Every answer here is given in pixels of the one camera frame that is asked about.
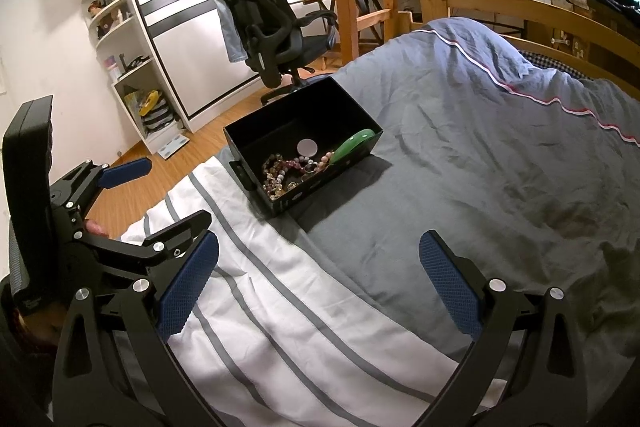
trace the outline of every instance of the white striped duvet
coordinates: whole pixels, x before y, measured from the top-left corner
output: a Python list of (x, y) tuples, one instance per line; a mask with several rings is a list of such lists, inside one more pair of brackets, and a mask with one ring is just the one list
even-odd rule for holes
[[(411, 426), (457, 363), (256, 219), (216, 158), (122, 240), (140, 243), (200, 209), (212, 214), (220, 259), (169, 346), (213, 409), (246, 427)], [(494, 380), (482, 406), (493, 406), (503, 387)]]

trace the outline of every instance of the blue gripper pad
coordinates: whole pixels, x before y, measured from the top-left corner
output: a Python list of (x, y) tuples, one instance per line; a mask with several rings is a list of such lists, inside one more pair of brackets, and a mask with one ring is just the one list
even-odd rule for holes
[(477, 340), (482, 333), (482, 322), (476, 293), (430, 231), (422, 234), (418, 253), (422, 267), (458, 329)]
[(158, 305), (156, 330), (165, 342), (180, 333), (218, 262), (218, 238), (208, 230), (175, 275)]
[(132, 180), (137, 180), (149, 174), (151, 167), (149, 158), (140, 158), (123, 165), (105, 169), (98, 180), (98, 187), (113, 188)]

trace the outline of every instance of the jewelry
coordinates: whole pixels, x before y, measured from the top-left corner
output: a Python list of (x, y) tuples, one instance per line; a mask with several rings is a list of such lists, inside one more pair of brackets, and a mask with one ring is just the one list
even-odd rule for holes
[(286, 186), (284, 185), (284, 178), (287, 176), (288, 171), (294, 169), (300, 172), (302, 174), (301, 182), (305, 182), (312, 178), (314, 174), (326, 169), (333, 154), (333, 151), (327, 152), (319, 162), (314, 161), (309, 156), (300, 155), (292, 160), (285, 160), (282, 158), (282, 154), (271, 154), (262, 164), (262, 173), (265, 177), (262, 188), (269, 199), (275, 201), (299, 185), (297, 182), (289, 182)]
[(303, 156), (315, 156), (318, 153), (318, 145), (313, 140), (305, 138), (298, 142), (298, 154)]

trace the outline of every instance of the human hand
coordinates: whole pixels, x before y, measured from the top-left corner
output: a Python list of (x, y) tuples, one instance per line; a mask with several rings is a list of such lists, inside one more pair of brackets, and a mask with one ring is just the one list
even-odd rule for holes
[[(109, 233), (98, 223), (88, 219), (84, 222), (87, 232), (109, 237)], [(60, 341), (60, 331), (65, 323), (66, 308), (59, 302), (52, 302), (31, 315), (22, 317), (18, 314), (18, 321), (27, 338), (39, 346), (57, 346)]]

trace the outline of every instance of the beaded bracelet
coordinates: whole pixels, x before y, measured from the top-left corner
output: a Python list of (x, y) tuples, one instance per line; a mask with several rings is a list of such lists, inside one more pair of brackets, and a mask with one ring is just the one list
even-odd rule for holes
[(328, 152), (319, 162), (309, 158), (309, 156), (299, 156), (292, 160), (284, 160), (282, 154), (272, 154), (262, 164), (262, 173), (265, 175), (265, 182), (262, 188), (267, 193), (271, 201), (276, 200), (289, 190), (298, 186), (297, 182), (290, 182), (284, 185), (284, 176), (290, 169), (295, 169), (302, 174), (302, 181), (305, 182), (314, 174), (323, 171), (329, 164), (334, 152)]

